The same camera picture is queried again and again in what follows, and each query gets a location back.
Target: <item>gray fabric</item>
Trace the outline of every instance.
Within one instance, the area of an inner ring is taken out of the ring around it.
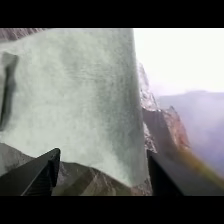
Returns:
[[[0,45],[18,56],[1,142],[99,169],[129,186],[147,177],[131,29],[53,29]]]

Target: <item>mountain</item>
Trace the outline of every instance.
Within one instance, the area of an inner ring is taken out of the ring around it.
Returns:
[[[224,93],[193,91],[157,101],[162,109],[175,108],[193,153],[224,177]]]

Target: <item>cloth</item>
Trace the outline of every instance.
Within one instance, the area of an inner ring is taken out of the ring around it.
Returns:
[[[133,41],[132,29],[100,28],[2,43],[0,55],[18,60],[7,70],[13,81],[1,142],[32,157],[60,148],[64,162],[142,183],[148,168]]]

